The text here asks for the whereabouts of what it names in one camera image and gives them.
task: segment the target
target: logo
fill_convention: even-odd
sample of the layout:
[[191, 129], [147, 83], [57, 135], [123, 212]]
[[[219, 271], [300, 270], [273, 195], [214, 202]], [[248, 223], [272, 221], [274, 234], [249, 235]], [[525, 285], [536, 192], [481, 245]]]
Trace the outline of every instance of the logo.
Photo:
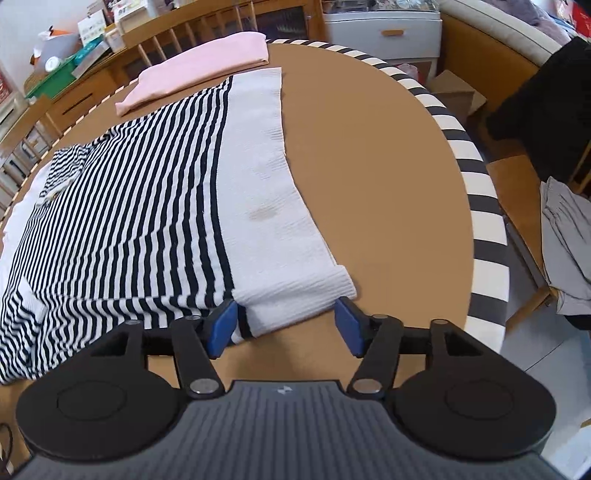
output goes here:
[[294, 389], [287, 386], [287, 385], [283, 385], [283, 387], [281, 388], [277, 388], [277, 393], [280, 393], [281, 395], [287, 395], [289, 392], [293, 392]]

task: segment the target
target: metal pivot screw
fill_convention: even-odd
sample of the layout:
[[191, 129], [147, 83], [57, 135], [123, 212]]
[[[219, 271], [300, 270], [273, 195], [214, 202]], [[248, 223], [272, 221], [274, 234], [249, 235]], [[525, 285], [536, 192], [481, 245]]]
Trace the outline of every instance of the metal pivot screw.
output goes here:
[[219, 388], [219, 383], [213, 378], [198, 378], [193, 380], [189, 385], [192, 392], [199, 395], [208, 395], [215, 392]]
[[353, 389], [358, 393], [373, 394], [382, 390], [382, 384], [373, 378], [360, 378], [353, 382]]

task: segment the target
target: pink towel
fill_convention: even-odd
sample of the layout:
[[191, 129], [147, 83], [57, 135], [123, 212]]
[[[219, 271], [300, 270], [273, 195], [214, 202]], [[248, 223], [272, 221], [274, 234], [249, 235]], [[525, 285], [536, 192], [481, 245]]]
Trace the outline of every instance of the pink towel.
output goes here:
[[142, 103], [166, 97], [192, 85], [269, 63], [265, 35], [240, 32], [191, 48], [139, 74], [137, 86], [115, 104], [123, 116]]

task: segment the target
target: gray textured panel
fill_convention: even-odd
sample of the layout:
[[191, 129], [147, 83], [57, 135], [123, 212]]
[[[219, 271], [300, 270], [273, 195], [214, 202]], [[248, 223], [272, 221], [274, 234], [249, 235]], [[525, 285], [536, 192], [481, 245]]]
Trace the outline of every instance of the gray textured panel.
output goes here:
[[191, 403], [161, 441], [100, 465], [31, 460], [18, 480], [557, 480], [537, 455], [471, 464], [439, 457], [400, 433], [373, 401], [335, 382], [236, 382]]

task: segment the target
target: black and white striped table border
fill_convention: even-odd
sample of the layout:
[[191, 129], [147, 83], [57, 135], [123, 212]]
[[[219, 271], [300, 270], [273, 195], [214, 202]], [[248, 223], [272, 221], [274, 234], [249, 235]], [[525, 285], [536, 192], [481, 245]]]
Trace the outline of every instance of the black and white striped table border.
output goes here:
[[509, 300], [505, 224], [485, 163], [460, 122], [420, 83], [402, 70], [362, 51], [312, 40], [267, 40], [267, 43], [324, 48], [374, 66], [405, 87], [433, 116], [456, 157], [472, 217], [474, 269], [465, 331], [499, 351], [505, 336], [506, 306]]

